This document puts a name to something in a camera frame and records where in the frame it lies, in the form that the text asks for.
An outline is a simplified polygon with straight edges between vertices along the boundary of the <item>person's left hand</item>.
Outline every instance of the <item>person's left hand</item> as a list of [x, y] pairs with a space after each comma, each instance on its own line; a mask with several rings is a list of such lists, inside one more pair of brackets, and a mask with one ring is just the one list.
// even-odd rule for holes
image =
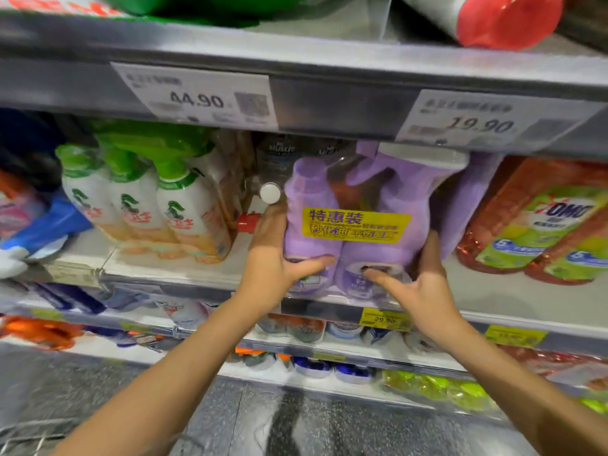
[[283, 238], [286, 227], [286, 205], [269, 206], [258, 221], [249, 246], [245, 272], [237, 294], [258, 305], [260, 316], [275, 308], [297, 280], [336, 262], [333, 256], [320, 256], [298, 263], [285, 260]]

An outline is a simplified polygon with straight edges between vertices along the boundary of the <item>red cap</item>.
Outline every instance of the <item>red cap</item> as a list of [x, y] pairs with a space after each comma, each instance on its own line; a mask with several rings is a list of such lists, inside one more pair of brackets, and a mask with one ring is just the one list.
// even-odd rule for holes
[[241, 214], [237, 217], [237, 230], [239, 232], [253, 233], [261, 216], [259, 213]]
[[564, 0], [466, 0], [456, 38], [462, 46], [518, 51], [558, 26]]

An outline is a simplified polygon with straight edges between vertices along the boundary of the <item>floor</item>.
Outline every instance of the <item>floor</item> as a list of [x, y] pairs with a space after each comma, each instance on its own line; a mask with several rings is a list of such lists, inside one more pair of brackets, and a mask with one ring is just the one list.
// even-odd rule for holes
[[[0, 428], [86, 418], [144, 366], [0, 345]], [[508, 426], [420, 408], [310, 396], [217, 378], [171, 456], [515, 456], [536, 452]]]

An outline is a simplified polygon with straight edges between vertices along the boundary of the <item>omo logo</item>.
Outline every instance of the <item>omo logo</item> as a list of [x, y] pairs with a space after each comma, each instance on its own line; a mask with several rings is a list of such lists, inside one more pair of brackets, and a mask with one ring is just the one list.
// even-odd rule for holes
[[595, 207], [590, 198], [555, 198], [540, 202], [530, 215], [530, 226], [536, 230], [561, 230], [582, 222]]

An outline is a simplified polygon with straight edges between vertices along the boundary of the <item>orange liquid bottle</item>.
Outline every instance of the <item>orange liquid bottle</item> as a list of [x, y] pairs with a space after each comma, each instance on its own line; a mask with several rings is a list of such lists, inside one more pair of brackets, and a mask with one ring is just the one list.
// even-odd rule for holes
[[608, 207], [547, 249], [523, 270], [545, 283], [577, 285], [592, 282], [608, 270]]
[[608, 165], [510, 157], [496, 177], [456, 251], [479, 272], [519, 272], [608, 202]]

